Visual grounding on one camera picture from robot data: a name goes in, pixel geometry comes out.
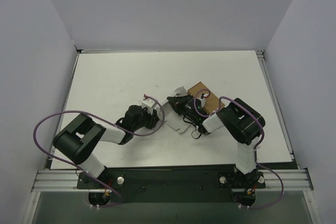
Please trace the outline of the white paper box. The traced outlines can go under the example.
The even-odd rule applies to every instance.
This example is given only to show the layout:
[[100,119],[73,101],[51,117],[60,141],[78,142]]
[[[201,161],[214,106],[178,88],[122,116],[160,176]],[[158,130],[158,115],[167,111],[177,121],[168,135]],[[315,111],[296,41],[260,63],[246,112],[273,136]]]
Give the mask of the white paper box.
[[[187,90],[184,88],[184,86],[178,87],[171,94],[173,97],[181,97],[183,95],[187,95]],[[167,99],[163,100],[162,107],[165,113],[165,124],[176,133],[184,134],[190,125],[183,121],[183,116],[174,112]]]

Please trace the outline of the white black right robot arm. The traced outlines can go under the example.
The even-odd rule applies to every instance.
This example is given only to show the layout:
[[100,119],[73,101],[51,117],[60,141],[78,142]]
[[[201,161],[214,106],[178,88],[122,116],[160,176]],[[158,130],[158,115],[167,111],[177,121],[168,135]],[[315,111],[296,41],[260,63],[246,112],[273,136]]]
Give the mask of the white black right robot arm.
[[236,168],[247,175],[257,168],[256,149],[264,139],[264,118],[243,100],[228,99],[227,106],[219,105],[213,112],[205,110],[210,92],[203,90],[201,95],[191,94],[167,97],[168,104],[175,113],[191,124],[200,136],[209,135],[225,127],[237,141]]

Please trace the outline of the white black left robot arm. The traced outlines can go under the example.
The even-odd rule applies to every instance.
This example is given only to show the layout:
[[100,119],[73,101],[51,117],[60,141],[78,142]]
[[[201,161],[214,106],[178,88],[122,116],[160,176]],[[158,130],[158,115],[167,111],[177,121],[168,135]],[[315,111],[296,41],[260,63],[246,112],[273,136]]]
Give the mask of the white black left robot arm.
[[106,185],[106,167],[93,154],[99,141],[118,145],[128,143],[141,129],[154,129],[159,122],[157,109],[147,105],[132,105],[116,126],[105,126],[90,116],[80,113],[53,140],[53,146],[89,175],[89,182],[96,188]]

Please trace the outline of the brown folded cardboard box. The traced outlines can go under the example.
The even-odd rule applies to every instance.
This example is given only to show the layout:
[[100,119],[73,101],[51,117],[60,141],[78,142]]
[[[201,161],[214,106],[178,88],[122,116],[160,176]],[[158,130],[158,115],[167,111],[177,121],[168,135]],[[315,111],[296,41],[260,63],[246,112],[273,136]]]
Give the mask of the brown folded cardboard box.
[[202,82],[198,82],[187,90],[187,94],[191,94],[197,98],[200,98],[202,94],[209,94],[209,98],[205,99],[206,101],[203,108],[207,114],[210,114],[218,108],[223,108],[225,104],[223,102],[219,102],[219,98],[213,92],[206,91],[206,89],[208,90],[206,85],[204,85]]

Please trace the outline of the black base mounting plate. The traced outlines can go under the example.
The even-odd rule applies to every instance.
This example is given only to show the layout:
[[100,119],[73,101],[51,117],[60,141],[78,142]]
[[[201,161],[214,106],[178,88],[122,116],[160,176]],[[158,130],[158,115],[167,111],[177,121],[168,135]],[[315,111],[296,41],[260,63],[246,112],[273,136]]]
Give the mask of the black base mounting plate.
[[106,168],[99,179],[81,172],[77,188],[89,192],[93,205],[124,203],[213,203],[234,202],[252,205],[256,189],[266,187],[258,169],[243,175],[234,165]]

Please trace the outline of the aluminium table frame rail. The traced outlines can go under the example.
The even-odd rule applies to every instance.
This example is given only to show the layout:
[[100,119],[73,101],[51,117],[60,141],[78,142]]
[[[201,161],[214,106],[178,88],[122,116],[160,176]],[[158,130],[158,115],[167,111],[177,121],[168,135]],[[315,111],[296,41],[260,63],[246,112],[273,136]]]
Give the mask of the aluminium table frame rail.
[[[256,51],[82,53],[59,126],[79,110],[115,122],[144,95],[164,103],[177,88],[198,82],[217,96],[241,98],[265,118],[260,162],[274,168],[277,162],[289,165],[294,160],[266,61]],[[191,129],[180,134],[165,125],[124,146],[101,142],[94,154],[108,167],[220,165],[236,162],[237,144],[226,129],[195,140]]]

